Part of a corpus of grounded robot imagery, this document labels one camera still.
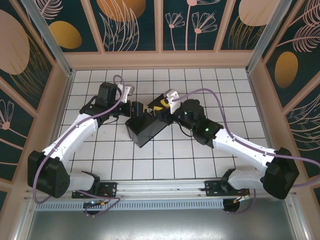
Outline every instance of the purple cable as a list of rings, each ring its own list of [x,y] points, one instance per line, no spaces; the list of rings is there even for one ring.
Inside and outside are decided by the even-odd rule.
[[[258,149],[258,148],[255,148],[255,147],[253,147],[253,146],[250,146],[250,145],[248,145],[248,144],[240,141],[240,140],[237,139],[236,137],[234,137],[233,134],[232,134],[232,132],[229,130],[229,127],[228,127],[228,124],[227,124],[226,115],[225,115],[225,112],[224,112],[223,107],[221,106],[221,103],[220,103],[220,101],[219,101],[218,96],[217,96],[212,90],[210,90],[210,89],[208,89],[208,88],[201,88],[201,89],[194,90],[194,91],[188,93],[187,95],[184,95],[184,96],[182,96],[182,97],[179,97],[179,98],[177,98],[177,99],[174,99],[173,102],[180,101],[180,100],[185,99],[186,97],[188,97],[188,96],[190,96],[190,95],[192,95],[192,94],[194,94],[194,93],[202,92],[202,91],[207,91],[207,92],[211,93],[211,94],[215,97],[215,99],[216,99],[216,101],[217,101],[217,103],[218,103],[218,106],[219,106],[219,109],[220,109],[222,118],[223,118],[223,122],[224,122],[224,124],[225,124],[225,129],[226,129],[227,133],[229,134],[229,136],[230,136],[234,141],[236,141],[237,143],[245,146],[245,147],[248,148],[248,149],[251,149],[251,150],[253,150],[253,151],[256,151],[256,152],[258,152],[258,153],[260,153],[260,154],[264,154],[264,155],[268,155],[268,156],[272,156],[272,157],[276,157],[276,158],[282,158],[282,159],[292,159],[292,160],[305,161],[305,162],[308,162],[308,163],[317,165],[317,166],[320,168],[320,163],[317,162],[317,161],[315,161],[315,160],[308,159],[308,158],[305,158],[305,157],[300,157],[300,156],[287,156],[287,155],[281,155],[281,154],[275,154],[275,153],[265,152],[265,151],[263,151],[263,150],[260,150],[260,149]],[[313,179],[313,180],[311,180],[311,181],[308,181],[308,182],[305,182],[305,183],[301,183],[301,184],[295,184],[295,185],[293,185],[292,187],[293,187],[293,188],[298,188],[298,187],[308,186],[308,185],[311,185],[311,184],[317,182],[318,180],[320,180],[320,175],[318,175],[315,179]]]
[[[125,80],[122,78],[122,76],[120,75],[115,75],[113,77],[113,82],[115,82],[115,79],[116,78],[120,78],[121,80],[121,83],[122,83],[122,86],[123,86],[123,89],[125,89]],[[57,142],[57,144],[55,145],[55,148],[53,148],[49,154],[43,159],[43,161],[41,162],[41,164],[39,165],[37,171],[36,171],[36,174],[35,174],[35,177],[34,177],[34,180],[33,180],[33,186],[32,186],[32,197],[33,197],[33,200],[36,204],[43,204],[45,203],[51,196],[47,196],[44,200],[42,201],[39,201],[37,199],[37,183],[38,183],[38,178],[39,178],[39,175],[40,175],[40,172],[42,170],[42,168],[44,167],[44,165],[46,164],[46,162],[48,161],[48,159],[50,158],[50,156],[56,151],[56,149],[61,145],[61,143],[72,133],[73,130],[75,130],[79,125],[83,124],[84,122],[90,120],[90,119],[94,119],[94,118],[98,118],[98,117],[101,117],[109,112],[111,112],[113,109],[115,109],[121,102],[122,98],[124,97],[125,95],[125,91],[123,90],[122,93],[121,93],[121,96],[120,98],[118,99],[118,101],[115,103],[115,105],[113,105],[111,108],[109,108],[108,110],[106,111],[103,111],[99,114],[96,114],[96,115],[93,115],[93,116],[90,116],[90,117],[87,117],[83,120],[81,120],[77,125],[73,126],[73,128],[71,128],[68,132],[66,132],[66,134],[60,139],[60,141]]]
[[[84,195],[87,195],[87,196],[92,197],[92,198],[98,198],[98,199],[104,199],[104,200],[116,200],[116,202],[112,203],[107,209],[101,210],[97,214],[94,214],[94,215],[90,215],[87,212],[87,210],[90,207],[90,205],[86,206],[86,208],[84,209],[84,213],[85,213],[85,215],[87,217],[90,217],[90,218],[98,217],[98,216],[101,216],[102,214],[107,213],[110,209],[112,209],[121,200],[120,197],[101,197],[101,196],[92,195],[92,194],[87,193],[87,192],[82,191],[82,190],[78,190],[77,192],[81,193],[81,194],[84,194]]]
[[[247,212],[249,212],[250,209],[253,208],[253,206],[255,205],[256,203],[256,199],[257,199],[257,194],[256,194],[256,190],[253,189],[253,202],[251,203],[251,205],[246,209],[246,210],[243,210],[243,211],[227,211],[228,214],[245,214]]]

